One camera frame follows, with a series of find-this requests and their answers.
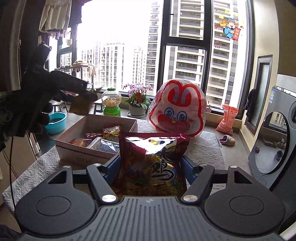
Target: blue plastic basin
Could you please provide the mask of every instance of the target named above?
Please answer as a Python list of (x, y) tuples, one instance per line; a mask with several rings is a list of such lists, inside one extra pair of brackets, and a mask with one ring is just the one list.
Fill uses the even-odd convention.
[(49, 123), (47, 126), (45, 126), (46, 132), (48, 134), (54, 135), (63, 131), (66, 126), (66, 117), (67, 115), (63, 112), (56, 112), (56, 113), (50, 114), (49, 115), (50, 120), (54, 118), (62, 118), (62, 119), (54, 123)]

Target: green leaf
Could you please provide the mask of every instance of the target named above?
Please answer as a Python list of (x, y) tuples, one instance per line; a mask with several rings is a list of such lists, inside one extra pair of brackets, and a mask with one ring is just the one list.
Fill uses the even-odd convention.
[(144, 110), (147, 110), (147, 106), (146, 106), (146, 105), (141, 104), (141, 106), (142, 106), (142, 108), (143, 108)]

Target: flower pot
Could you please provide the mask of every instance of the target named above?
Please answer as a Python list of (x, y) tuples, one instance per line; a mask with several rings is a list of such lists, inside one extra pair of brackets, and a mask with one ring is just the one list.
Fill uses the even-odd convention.
[(134, 107), (131, 105), (129, 105), (128, 109), (132, 116), (143, 116), (146, 112), (142, 107)]

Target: green base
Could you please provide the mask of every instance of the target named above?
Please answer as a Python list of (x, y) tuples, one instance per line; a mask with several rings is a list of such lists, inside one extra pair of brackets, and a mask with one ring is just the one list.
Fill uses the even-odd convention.
[(114, 107), (114, 108), (108, 108), (108, 107), (104, 106), (103, 113), (104, 113), (104, 115), (107, 115), (107, 116), (120, 117), (120, 108), (119, 108), (119, 106)]

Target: open box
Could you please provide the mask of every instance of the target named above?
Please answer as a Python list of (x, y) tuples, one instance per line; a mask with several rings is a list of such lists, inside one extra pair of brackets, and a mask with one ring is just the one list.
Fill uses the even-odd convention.
[(115, 154), (76, 146), (69, 142), (74, 138), (85, 138), (86, 133), (99, 131), (107, 127), (120, 126), (122, 131), (137, 132), (137, 120), (104, 115), (87, 115), (60, 135), (56, 147), (62, 161), (88, 166), (93, 163), (104, 164)]

